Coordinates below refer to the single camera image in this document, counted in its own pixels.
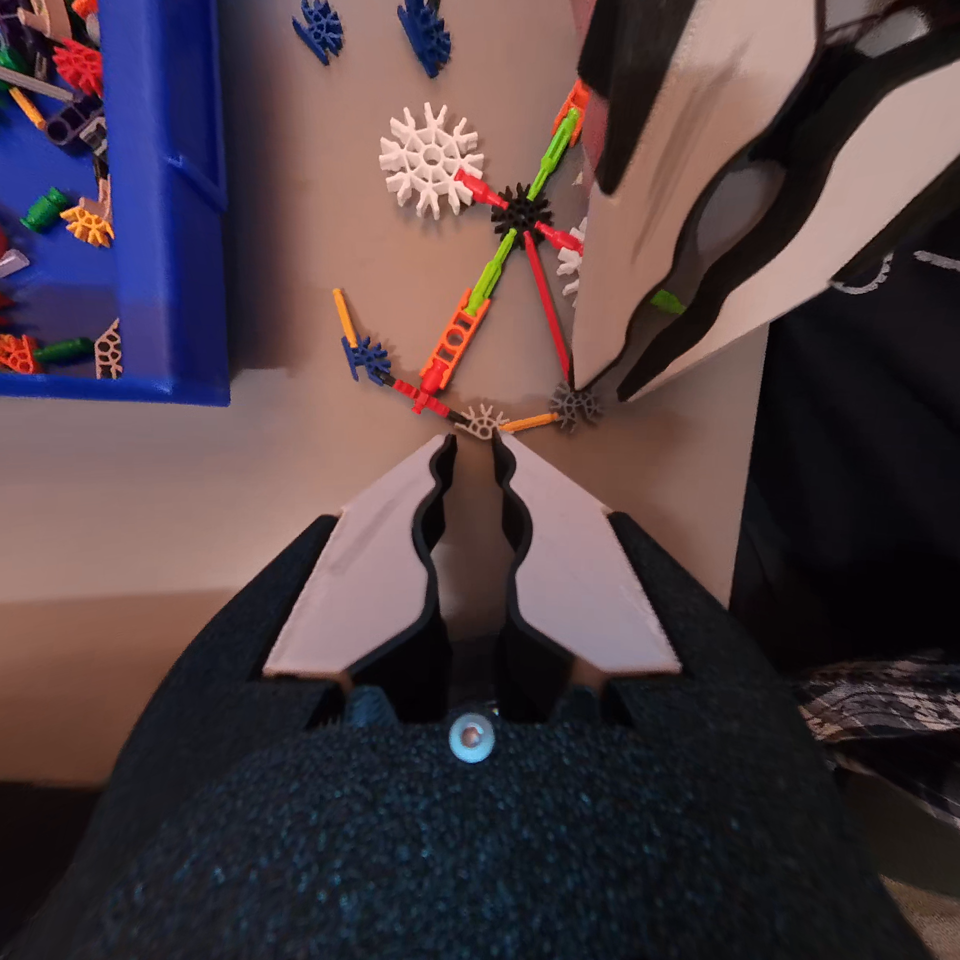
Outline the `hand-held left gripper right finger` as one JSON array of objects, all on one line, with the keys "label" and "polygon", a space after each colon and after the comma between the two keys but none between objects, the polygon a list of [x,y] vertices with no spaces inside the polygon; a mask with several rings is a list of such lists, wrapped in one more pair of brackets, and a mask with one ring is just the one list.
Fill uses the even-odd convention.
[{"label": "hand-held left gripper right finger", "polygon": [[611,522],[612,508],[513,434],[491,444],[512,551],[495,645],[501,714],[544,722],[570,690],[682,672]]}]

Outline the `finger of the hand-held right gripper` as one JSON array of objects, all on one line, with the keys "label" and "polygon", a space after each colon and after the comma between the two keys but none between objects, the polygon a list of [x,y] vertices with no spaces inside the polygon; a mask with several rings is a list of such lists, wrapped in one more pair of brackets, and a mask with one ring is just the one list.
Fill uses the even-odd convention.
[{"label": "finger of the hand-held right gripper", "polygon": [[779,141],[784,177],[758,222],[705,271],[690,305],[616,389],[630,402],[819,296],[912,224],[894,222],[958,161],[958,46],[861,57]]},{"label": "finger of the hand-held right gripper", "polygon": [[594,169],[572,330],[578,388],[623,353],[635,312],[673,272],[699,201],[791,100],[824,27],[823,2],[695,2],[612,195]]}]

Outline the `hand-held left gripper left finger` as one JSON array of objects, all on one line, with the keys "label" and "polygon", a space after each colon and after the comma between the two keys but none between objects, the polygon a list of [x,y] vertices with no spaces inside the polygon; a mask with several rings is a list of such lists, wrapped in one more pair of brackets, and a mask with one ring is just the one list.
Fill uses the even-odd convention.
[{"label": "hand-held left gripper left finger", "polygon": [[457,451],[454,435],[431,438],[342,508],[265,677],[376,687],[404,722],[446,714],[452,651],[431,551]]}]

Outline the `pale grey toy connector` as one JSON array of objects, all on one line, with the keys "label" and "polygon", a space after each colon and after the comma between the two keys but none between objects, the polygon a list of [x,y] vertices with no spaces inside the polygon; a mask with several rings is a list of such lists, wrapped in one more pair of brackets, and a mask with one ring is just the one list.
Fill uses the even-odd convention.
[{"label": "pale grey toy connector", "polygon": [[502,428],[510,423],[510,416],[504,412],[496,412],[495,407],[479,403],[476,407],[469,406],[464,412],[451,411],[453,425],[468,435],[483,441],[490,441]]}]

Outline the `red connector with black rod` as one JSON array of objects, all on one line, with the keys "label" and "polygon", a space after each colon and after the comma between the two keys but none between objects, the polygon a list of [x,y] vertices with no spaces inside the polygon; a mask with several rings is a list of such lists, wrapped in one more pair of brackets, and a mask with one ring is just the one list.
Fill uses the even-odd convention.
[{"label": "red connector with black rod", "polygon": [[424,410],[429,410],[437,416],[450,421],[450,423],[456,425],[466,423],[466,419],[462,414],[452,410],[449,406],[440,402],[435,396],[425,390],[415,387],[402,379],[395,378],[390,374],[384,373],[379,378],[385,387],[404,395],[413,402],[412,411],[414,414],[421,414]]}]

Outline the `toy rod and connector assembly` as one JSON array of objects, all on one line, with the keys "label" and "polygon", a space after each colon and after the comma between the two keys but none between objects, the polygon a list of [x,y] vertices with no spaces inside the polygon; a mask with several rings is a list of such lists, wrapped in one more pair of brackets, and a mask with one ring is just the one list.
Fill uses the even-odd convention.
[{"label": "toy rod and connector assembly", "polygon": [[474,151],[478,135],[466,131],[465,119],[447,128],[448,109],[445,106],[434,112],[431,104],[426,102],[421,124],[409,109],[404,109],[402,119],[390,121],[392,138],[381,139],[378,161],[381,170],[388,174],[386,184],[398,205],[403,206],[416,196],[416,213],[422,215],[429,211],[437,218],[441,199],[447,200],[454,214],[478,204],[489,209],[490,222],[498,237],[496,252],[486,262],[477,281],[460,297],[456,310],[418,373],[418,382],[410,383],[394,375],[390,369],[394,378],[402,379],[442,402],[441,394],[450,386],[450,380],[489,312],[508,258],[515,251],[523,251],[561,372],[561,380],[551,394],[546,413],[558,412],[560,421],[554,425],[567,431],[600,418],[602,408],[594,392],[577,390],[573,386],[571,350],[540,254],[543,245],[557,253],[558,276],[571,277],[561,293],[564,296],[577,294],[587,220],[568,231],[556,228],[544,191],[567,151],[579,141],[590,100],[591,90],[581,79],[576,80],[554,121],[550,143],[533,181],[501,191],[483,179],[484,158]]}]

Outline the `blue toy connector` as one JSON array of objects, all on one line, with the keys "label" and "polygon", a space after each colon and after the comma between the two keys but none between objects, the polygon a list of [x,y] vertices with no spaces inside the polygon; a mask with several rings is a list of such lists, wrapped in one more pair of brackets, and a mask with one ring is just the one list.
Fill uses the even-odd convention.
[{"label": "blue toy connector", "polygon": [[371,337],[364,337],[353,343],[346,335],[341,338],[342,348],[354,381],[359,381],[360,374],[373,383],[382,386],[392,386],[394,379],[391,374],[391,360],[388,351],[380,342],[372,342]]},{"label": "blue toy connector", "polygon": [[344,45],[339,13],[330,1],[301,1],[300,11],[300,19],[292,18],[294,32],[324,66],[329,66]]},{"label": "blue toy connector", "polygon": [[440,1],[404,1],[397,16],[414,55],[430,79],[450,60],[451,36],[440,16]]}]

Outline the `blue plastic bin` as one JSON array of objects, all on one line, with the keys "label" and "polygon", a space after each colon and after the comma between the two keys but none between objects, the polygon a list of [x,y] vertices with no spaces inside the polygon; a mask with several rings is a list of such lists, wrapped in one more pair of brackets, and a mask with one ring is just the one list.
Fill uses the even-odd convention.
[{"label": "blue plastic bin", "polygon": [[91,151],[60,147],[2,93],[2,232],[29,265],[2,280],[2,331],[47,347],[118,320],[117,379],[92,359],[2,372],[2,397],[228,406],[227,208],[216,2],[98,2],[115,238],[24,226],[56,188],[97,199]]}]

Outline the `pile of colourful toy pieces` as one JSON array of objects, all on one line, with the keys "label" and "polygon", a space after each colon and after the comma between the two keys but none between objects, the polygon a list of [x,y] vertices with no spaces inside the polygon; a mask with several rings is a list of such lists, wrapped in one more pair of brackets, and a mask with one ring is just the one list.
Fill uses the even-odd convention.
[{"label": "pile of colourful toy pieces", "polygon": [[123,376],[98,2],[2,2],[2,378]]}]

